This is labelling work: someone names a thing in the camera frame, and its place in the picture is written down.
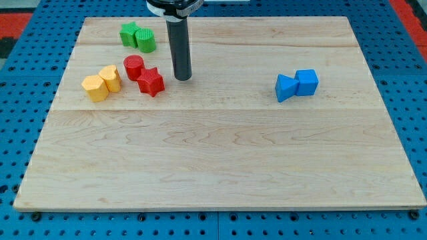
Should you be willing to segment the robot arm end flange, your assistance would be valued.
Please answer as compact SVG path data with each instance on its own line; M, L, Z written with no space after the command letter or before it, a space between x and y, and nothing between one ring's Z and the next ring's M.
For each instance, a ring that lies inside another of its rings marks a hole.
M147 8L166 21L177 23L197 11L204 0L147 0Z

